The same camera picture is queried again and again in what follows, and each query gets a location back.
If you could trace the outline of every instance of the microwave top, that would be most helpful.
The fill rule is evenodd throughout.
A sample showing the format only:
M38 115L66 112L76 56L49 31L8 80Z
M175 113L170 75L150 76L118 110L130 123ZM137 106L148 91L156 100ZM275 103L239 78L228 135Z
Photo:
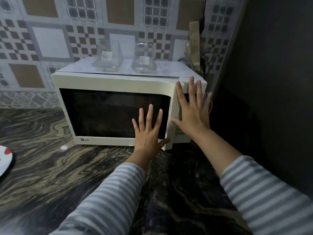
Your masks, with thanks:
M87 57L75 63L72 63L58 72L72 73L94 73L94 74L109 74L109 75L135 75L135 76L158 76L158 77L187 77L194 76L195 79L201 78L182 62L159 61L156 60L157 69L153 73L138 73L131 67L132 59L124 59L118 71L101 71L101 68L93 67L92 63L97 57Z

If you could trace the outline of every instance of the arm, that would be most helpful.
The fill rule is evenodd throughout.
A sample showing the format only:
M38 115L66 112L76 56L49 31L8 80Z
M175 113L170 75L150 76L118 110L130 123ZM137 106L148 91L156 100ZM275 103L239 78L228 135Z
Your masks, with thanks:
M313 234L313 202L253 158L242 156L210 130L208 112L212 94L202 106L201 83L197 83L195 98L194 78L191 77L188 104L179 82L176 88L182 106L182 121L171 121L202 149L252 232L260 235Z
M50 235L115 235L127 234L134 218L145 170L161 148L169 142L158 142L162 122L159 111L154 128L151 127L153 106L149 106L147 124L143 109L139 111L139 127L135 128L134 153L118 166L101 185L68 215Z

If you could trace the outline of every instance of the barcode sticker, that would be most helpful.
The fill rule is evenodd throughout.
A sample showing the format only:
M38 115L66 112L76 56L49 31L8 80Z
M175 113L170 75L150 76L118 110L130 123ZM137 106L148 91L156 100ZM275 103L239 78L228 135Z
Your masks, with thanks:
M102 60L112 60L112 52L102 51Z
M142 65L149 65L149 57L140 56L139 57L139 63Z

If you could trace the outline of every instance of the black marble surface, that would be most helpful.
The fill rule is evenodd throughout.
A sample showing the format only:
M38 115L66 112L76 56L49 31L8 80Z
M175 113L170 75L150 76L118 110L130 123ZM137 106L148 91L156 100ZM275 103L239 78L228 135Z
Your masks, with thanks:
M0 177L5 235L49 234L133 151L76 145L60 109L0 109L0 145L14 152ZM129 234L251 232L201 150L177 144L151 163Z

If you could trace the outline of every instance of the person's right hand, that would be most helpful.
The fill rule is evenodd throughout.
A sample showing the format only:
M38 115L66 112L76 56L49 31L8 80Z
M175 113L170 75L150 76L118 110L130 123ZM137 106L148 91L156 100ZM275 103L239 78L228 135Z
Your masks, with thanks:
M182 85L176 83L178 100L182 107L182 121L171 119L180 129L193 140L206 130L210 129L209 105L212 93L210 92L204 105L202 106L202 88L201 81L197 82L197 98L195 97L194 77L189 79L189 103L186 101Z

